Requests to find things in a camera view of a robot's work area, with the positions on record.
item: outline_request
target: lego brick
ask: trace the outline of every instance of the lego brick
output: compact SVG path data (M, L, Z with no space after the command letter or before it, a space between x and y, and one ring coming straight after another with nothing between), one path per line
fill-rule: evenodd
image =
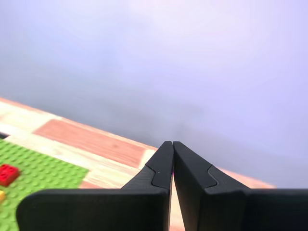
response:
M8 164L0 166L0 185L9 186L17 177L19 177L19 169Z
M0 203L5 199L5 193L4 191L0 190Z
M6 199L0 203L0 231L18 231L15 211L27 195L41 189L78 188L88 170L51 156L0 140L0 165L19 169L8 187L0 186Z

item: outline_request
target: reddish wood panel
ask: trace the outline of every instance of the reddish wood panel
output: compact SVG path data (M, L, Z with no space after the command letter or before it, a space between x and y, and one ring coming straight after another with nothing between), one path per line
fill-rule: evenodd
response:
M62 120L50 120L34 134L58 141L93 154L138 167L145 148L83 129Z

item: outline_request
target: white wall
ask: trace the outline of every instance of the white wall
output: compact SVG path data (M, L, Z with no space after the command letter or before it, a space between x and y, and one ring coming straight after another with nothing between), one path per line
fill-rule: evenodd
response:
M300 0L0 0L0 96L308 187Z

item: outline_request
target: red lego brick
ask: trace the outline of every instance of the red lego brick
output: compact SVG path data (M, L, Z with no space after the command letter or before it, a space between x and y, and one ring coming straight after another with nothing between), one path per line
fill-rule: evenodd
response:
M0 166L0 185L9 186L20 175L19 169L11 165Z

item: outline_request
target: wooden surface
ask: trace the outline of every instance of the wooden surface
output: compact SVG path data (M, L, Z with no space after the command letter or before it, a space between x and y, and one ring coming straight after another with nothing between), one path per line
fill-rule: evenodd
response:
M15 144L89 169L80 188L121 188L156 148L0 98L0 132ZM223 170L250 188L273 186ZM170 230L184 225L173 183Z

